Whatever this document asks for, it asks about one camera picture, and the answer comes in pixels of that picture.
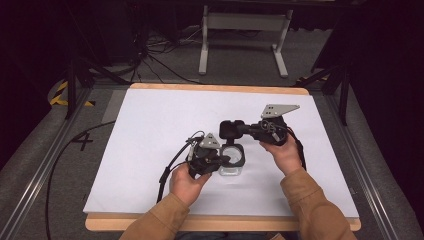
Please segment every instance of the person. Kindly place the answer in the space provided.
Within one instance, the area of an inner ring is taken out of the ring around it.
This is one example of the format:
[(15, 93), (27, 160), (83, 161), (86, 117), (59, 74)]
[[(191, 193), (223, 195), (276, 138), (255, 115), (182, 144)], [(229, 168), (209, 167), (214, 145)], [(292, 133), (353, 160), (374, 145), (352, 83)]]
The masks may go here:
[[(297, 146), (288, 135), (287, 142), (275, 146), (260, 142), (270, 152), (285, 177), (280, 182), (293, 214), (299, 220), (300, 236), (309, 239), (356, 239), (340, 209), (328, 201), (321, 187), (302, 168)], [(198, 198), (211, 174), (193, 179), (188, 165), (182, 164), (172, 173), (170, 193), (149, 212), (134, 221), (122, 234), (122, 240), (174, 239), (189, 207)], [(284, 239), (280, 234), (273, 240)]]

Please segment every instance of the wooden table edge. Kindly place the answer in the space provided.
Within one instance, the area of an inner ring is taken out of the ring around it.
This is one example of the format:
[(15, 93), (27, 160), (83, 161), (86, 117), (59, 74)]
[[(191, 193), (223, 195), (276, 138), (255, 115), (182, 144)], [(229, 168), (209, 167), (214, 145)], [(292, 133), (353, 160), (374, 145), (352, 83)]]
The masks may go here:
[[(88, 213), (85, 226), (90, 231), (125, 231), (142, 214)], [(346, 218), (352, 231), (361, 229), (359, 218)], [(181, 231), (299, 231), (294, 217), (188, 215)]]
[(134, 83), (130, 86), (130, 89), (195, 90), (195, 91), (309, 95), (308, 90), (306, 90), (305, 88), (292, 88), (292, 87)]

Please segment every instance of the aluminum rail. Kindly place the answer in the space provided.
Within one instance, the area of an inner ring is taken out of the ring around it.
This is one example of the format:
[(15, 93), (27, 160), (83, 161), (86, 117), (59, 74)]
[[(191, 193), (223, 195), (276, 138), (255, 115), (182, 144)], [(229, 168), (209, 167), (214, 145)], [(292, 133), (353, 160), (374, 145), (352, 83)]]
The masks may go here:
[(41, 188), (43, 187), (44, 182), (48, 178), (52, 167), (54, 165), (55, 159), (57, 158), (65, 140), (70, 132), (70, 129), (78, 116), (79, 111), (84, 106), (84, 103), (87, 101), (88, 96), (91, 93), (91, 89), (83, 88), (77, 99), (77, 106), (75, 112), (71, 115), (68, 120), (60, 127), (52, 145), (47, 151), (43, 161), (38, 167), (36, 173), (34, 174), (31, 181), (28, 183), (27, 188), (25, 189), (24, 194), (21, 197), (21, 200), (15, 207), (12, 215), (7, 221), (5, 227), (3, 228), (0, 234), (0, 240), (9, 240), (14, 239), (19, 228), (21, 227), (23, 221), (25, 220), (26, 215), (28, 214), (31, 206), (35, 202), (35, 199), (38, 196)]
[(337, 126), (340, 132), (343, 135), (344, 140), (347, 143), (350, 154), (353, 157), (352, 165), (355, 169), (355, 173), (358, 176), (359, 182), (364, 190), (365, 197), (368, 200), (368, 204), (374, 214), (378, 227), (384, 237), (384, 239), (399, 239), (393, 225), (387, 215), (386, 209), (383, 206), (381, 201), (380, 194), (375, 187), (368, 171), (365, 167), (364, 161), (362, 160), (361, 155), (359, 154), (358, 148), (355, 145), (355, 142), (352, 139), (352, 135), (349, 131), (349, 128), (343, 126), (340, 118), (338, 116), (338, 105), (334, 96), (325, 96), (327, 104), (330, 106), (331, 113), (337, 122)]

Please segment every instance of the metal bracket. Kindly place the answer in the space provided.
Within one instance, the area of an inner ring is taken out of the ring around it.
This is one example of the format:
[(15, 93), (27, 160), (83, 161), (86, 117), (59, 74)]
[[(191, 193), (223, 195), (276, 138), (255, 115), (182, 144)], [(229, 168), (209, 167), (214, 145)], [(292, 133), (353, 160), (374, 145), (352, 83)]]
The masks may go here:
[(221, 144), (219, 144), (218, 140), (216, 140), (216, 138), (213, 136), (212, 133), (209, 133), (200, 142), (199, 146), (202, 148), (208, 148), (208, 149), (219, 149), (221, 147)]
[(268, 104), (262, 112), (261, 118), (279, 117), (298, 108), (300, 108), (299, 105)]

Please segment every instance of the jacket sleeve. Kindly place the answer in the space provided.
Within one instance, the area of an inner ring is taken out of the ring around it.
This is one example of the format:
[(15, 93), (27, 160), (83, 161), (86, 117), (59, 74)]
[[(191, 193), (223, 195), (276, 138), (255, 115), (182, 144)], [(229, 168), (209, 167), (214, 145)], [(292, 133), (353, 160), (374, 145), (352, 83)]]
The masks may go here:
[(303, 168), (288, 174), (281, 187), (299, 219), (302, 239), (356, 239), (343, 213)]
[(134, 221), (120, 239), (174, 239), (189, 211), (189, 208), (178, 197), (170, 193), (149, 212)]

